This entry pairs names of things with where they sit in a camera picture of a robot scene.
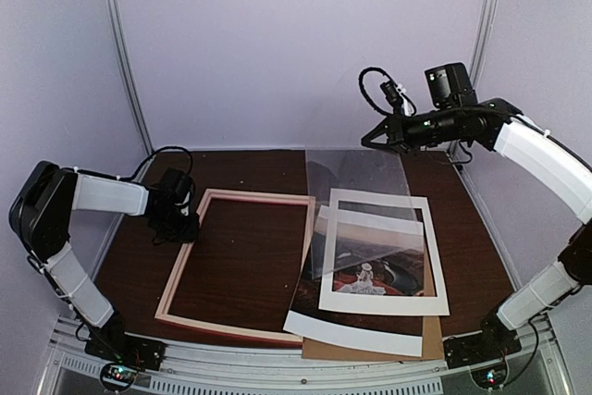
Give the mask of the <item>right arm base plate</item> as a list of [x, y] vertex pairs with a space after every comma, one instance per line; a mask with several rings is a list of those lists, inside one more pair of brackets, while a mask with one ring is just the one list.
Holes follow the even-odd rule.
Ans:
[[522, 350], [521, 342], [517, 338], [510, 338], [499, 345], [488, 341], [483, 332], [449, 337], [443, 341], [443, 346], [449, 369], [501, 360], [509, 354]]

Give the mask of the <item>clear acrylic sheet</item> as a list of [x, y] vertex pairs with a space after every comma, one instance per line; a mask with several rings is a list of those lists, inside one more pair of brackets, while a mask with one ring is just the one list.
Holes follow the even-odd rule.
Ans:
[[398, 155], [310, 150], [305, 163], [316, 199], [312, 278], [396, 253], [424, 254], [424, 226]]

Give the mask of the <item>light wooden picture frame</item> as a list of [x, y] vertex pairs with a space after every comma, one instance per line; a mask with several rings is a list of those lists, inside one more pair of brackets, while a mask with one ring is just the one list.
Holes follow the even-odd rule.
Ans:
[[181, 245], [155, 319], [205, 334], [299, 348], [283, 324], [313, 234], [315, 198], [207, 189], [200, 234]]

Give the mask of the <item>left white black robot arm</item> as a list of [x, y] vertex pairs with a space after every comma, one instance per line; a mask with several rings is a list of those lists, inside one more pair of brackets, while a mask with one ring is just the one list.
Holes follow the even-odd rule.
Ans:
[[114, 362], [127, 360], [133, 343], [116, 327], [116, 309], [98, 290], [70, 242], [75, 211], [143, 217], [158, 241], [192, 242], [199, 217], [191, 209], [191, 176], [168, 169], [152, 186], [130, 178], [39, 162], [9, 211], [9, 225], [33, 264], [88, 325], [101, 329], [98, 348]]

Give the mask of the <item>landscape photo with white border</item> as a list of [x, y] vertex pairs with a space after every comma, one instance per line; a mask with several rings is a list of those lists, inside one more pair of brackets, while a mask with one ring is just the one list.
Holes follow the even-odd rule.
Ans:
[[328, 322], [388, 333], [422, 335], [422, 316], [397, 315], [395, 305], [432, 288], [427, 254], [396, 253], [314, 279], [306, 257], [283, 329], [303, 338]]

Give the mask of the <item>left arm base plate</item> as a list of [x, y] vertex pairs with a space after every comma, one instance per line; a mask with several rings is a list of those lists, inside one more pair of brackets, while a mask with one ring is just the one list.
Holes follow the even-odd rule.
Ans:
[[124, 364], [140, 370], [160, 369], [166, 344], [160, 340], [146, 339], [117, 330], [93, 331], [84, 351], [94, 357]]

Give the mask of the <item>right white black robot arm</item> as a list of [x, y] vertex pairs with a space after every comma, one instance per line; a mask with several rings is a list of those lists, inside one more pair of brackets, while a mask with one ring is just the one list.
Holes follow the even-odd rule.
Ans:
[[580, 223], [550, 265], [482, 320], [474, 349], [490, 360], [509, 345], [518, 328], [590, 285], [591, 167], [501, 98], [412, 117], [401, 111], [384, 113], [361, 139], [365, 148], [395, 154], [443, 142], [476, 142], [513, 162], [558, 197]]

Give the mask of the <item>white mat board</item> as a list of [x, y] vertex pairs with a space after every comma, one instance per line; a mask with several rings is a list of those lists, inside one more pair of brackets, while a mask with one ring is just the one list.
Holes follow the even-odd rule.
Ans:
[[334, 189], [319, 212], [324, 311], [448, 315], [438, 244], [426, 198]]

